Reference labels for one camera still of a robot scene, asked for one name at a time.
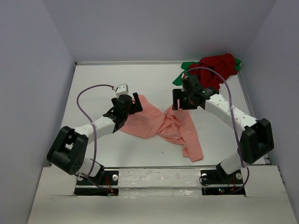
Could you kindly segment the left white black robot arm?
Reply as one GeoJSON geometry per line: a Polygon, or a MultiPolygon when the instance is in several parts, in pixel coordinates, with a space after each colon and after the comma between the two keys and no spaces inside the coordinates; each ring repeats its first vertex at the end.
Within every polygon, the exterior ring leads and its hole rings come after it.
{"type": "Polygon", "coordinates": [[[77,128],[64,126],[57,134],[48,154],[47,161],[57,166],[69,175],[80,175],[92,184],[99,184],[104,177],[105,168],[96,162],[97,149],[94,157],[85,156],[87,146],[108,134],[120,130],[129,115],[143,110],[139,96],[121,94],[112,99],[113,107],[96,121],[77,128]]]}

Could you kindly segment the pink t shirt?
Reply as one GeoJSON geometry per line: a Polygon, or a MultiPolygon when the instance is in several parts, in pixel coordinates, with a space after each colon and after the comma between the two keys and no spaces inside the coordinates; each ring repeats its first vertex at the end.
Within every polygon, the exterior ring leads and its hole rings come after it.
{"type": "Polygon", "coordinates": [[[197,130],[187,110],[172,110],[172,107],[169,107],[162,112],[144,95],[138,96],[143,111],[129,115],[121,128],[122,132],[143,139],[157,135],[169,143],[181,145],[182,155],[191,162],[204,158],[197,130]]]}

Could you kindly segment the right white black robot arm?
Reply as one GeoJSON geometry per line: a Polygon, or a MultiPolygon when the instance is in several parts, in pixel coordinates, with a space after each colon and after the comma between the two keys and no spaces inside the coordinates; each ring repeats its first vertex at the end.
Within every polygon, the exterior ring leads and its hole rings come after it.
{"type": "Polygon", "coordinates": [[[213,177],[226,183],[243,166],[251,165],[274,149],[271,123],[256,119],[234,107],[213,87],[204,88],[196,76],[182,80],[181,89],[172,91],[174,110],[195,110],[212,113],[234,130],[237,151],[216,166],[213,177]]]}

